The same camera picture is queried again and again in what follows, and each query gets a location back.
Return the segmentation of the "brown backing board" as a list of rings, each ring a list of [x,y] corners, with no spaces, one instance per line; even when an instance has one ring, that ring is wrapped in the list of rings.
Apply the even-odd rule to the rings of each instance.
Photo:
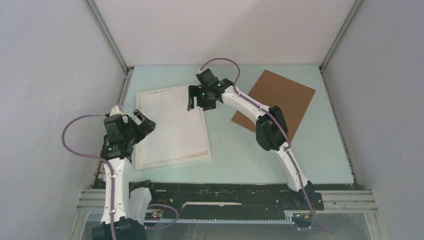
[[[254,100],[281,109],[290,141],[295,138],[317,92],[317,87],[307,78],[297,79],[270,67],[255,74],[242,71],[236,86]]]

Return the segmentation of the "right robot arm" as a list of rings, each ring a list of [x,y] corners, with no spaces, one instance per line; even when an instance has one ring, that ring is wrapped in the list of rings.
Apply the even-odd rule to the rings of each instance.
[[[210,69],[198,70],[196,78],[199,85],[188,86],[188,106],[203,111],[213,110],[217,102],[228,105],[242,113],[255,125],[255,139],[265,151],[275,152],[286,175],[291,194],[291,204],[304,209],[311,202],[310,194],[315,192],[312,182],[301,170],[291,149],[288,126],[282,110],[277,106],[262,104],[242,92],[227,78],[218,79]]]

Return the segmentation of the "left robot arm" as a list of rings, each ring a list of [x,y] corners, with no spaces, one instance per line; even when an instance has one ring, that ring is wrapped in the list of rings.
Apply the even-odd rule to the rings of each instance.
[[[143,220],[130,213],[131,191],[140,194],[135,206],[144,211],[156,206],[158,194],[152,191],[150,180],[131,186],[129,171],[135,146],[155,129],[156,124],[137,109],[133,114],[140,124],[119,106],[114,106],[103,121],[106,135],[100,157],[105,160],[105,203],[100,226],[91,230],[94,240],[147,239]]]

